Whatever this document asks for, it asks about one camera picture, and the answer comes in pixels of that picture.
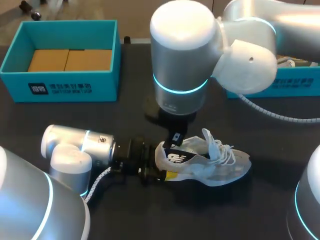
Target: teal box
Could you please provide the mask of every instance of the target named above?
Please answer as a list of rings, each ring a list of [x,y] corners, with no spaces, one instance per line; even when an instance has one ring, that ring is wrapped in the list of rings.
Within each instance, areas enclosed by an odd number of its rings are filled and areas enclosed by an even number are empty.
[[[279,68],[274,82],[267,89],[245,95],[247,98],[320,96],[320,66]],[[238,96],[227,91],[230,99]]]
[[[28,72],[38,49],[112,50],[109,71]],[[16,103],[117,100],[121,43],[116,20],[25,21],[0,68]]]

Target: black table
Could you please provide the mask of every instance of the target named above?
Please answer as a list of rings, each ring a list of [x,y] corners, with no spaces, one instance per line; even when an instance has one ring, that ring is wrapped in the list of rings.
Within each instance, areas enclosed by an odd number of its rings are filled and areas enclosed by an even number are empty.
[[[0,58],[7,48],[0,49]],[[47,172],[40,143],[50,124],[115,135],[144,135],[163,141],[167,132],[144,118],[145,95],[153,91],[148,44],[122,46],[117,102],[15,104],[0,83],[0,145]],[[228,100],[211,81],[206,102],[188,136],[207,128],[216,139],[251,155],[251,176],[218,188],[194,181],[143,187],[106,177],[90,204],[90,240],[288,240],[286,209],[314,149],[320,125],[282,122],[262,115],[239,99]],[[255,99],[258,105],[297,118],[320,116],[317,97]]]

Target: glowing blue ring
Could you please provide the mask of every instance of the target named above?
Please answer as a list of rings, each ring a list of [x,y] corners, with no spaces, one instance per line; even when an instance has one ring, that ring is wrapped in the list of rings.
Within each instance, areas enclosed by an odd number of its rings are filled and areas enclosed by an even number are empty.
[[[313,239],[319,240],[319,239],[309,230],[309,228],[307,227],[307,225],[305,224],[305,222],[302,220],[302,218],[301,218],[301,216],[300,216],[300,212],[299,212],[299,210],[298,210],[298,205],[297,205],[297,191],[298,191],[298,186],[299,186],[299,182],[298,182],[298,185],[296,186],[295,193],[294,193],[294,203],[295,203],[296,213],[298,214],[298,217],[299,217],[302,225],[304,226],[304,228],[307,230],[307,232],[313,237]]]
[[[191,93],[194,93],[196,91],[198,91],[199,89],[201,89],[204,85],[206,85],[206,83],[208,82],[208,79],[204,81],[204,83],[202,83],[200,86],[192,89],[192,90],[188,90],[188,91],[176,91],[176,90],[171,90],[169,88],[166,88],[165,86],[162,86],[160,84],[160,82],[157,81],[155,75],[153,74],[153,79],[154,81],[156,82],[156,84],[159,85],[160,88],[162,88],[163,90],[169,92],[169,93],[172,93],[172,94],[191,94]]]
[[[83,197],[84,195],[86,195],[86,194],[87,194],[87,192],[88,192],[88,190],[87,190],[87,191],[85,191],[84,193],[80,194],[80,197]]]
[[[82,142],[82,147],[81,147],[81,152],[83,152],[85,150],[85,143],[87,141],[87,138],[88,138],[88,134],[90,133],[90,130],[87,130],[85,132],[85,135],[84,135],[84,139],[83,139],[83,142]]]
[[[241,17],[241,18],[238,18],[236,21],[244,21],[244,20],[254,20],[254,21],[257,21],[257,22],[261,22],[261,23],[264,23],[264,24],[267,24],[273,31],[274,31],[274,34],[277,35],[277,31],[275,29],[274,26],[272,26],[272,24],[260,17],[256,17],[256,16],[246,16],[246,17]]]
[[[54,188],[52,186],[51,179],[45,172],[44,172],[44,175],[46,176],[46,179],[48,180],[48,183],[49,183],[49,200],[48,200],[48,205],[46,206],[46,210],[45,210],[42,222],[40,223],[39,228],[35,232],[34,236],[31,238],[31,240],[37,240],[38,237],[40,236],[41,232],[43,231],[43,229],[47,223],[47,220],[49,218],[51,207],[52,207],[52,202],[54,200]]]

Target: translucent shoe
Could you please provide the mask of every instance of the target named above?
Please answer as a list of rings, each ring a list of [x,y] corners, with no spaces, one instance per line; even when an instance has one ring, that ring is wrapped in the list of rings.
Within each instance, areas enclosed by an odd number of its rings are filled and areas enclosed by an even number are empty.
[[[249,155],[215,140],[203,128],[204,139],[185,139],[180,147],[155,150],[155,164],[167,171],[166,181],[197,180],[207,186],[222,186],[242,178],[250,169]]]

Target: shoe logo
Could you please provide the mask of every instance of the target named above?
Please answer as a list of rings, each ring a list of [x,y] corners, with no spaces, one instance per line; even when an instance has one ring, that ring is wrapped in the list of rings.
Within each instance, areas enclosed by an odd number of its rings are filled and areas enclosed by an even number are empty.
[[[168,155],[168,159],[170,162],[173,162],[174,164],[177,163],[177,164],[180,164],[182,163],[185,159],[186,159],[187,156],[184,156],[184,155],[179,155],[179,154],[174,154],[174,153],[170,153]]]

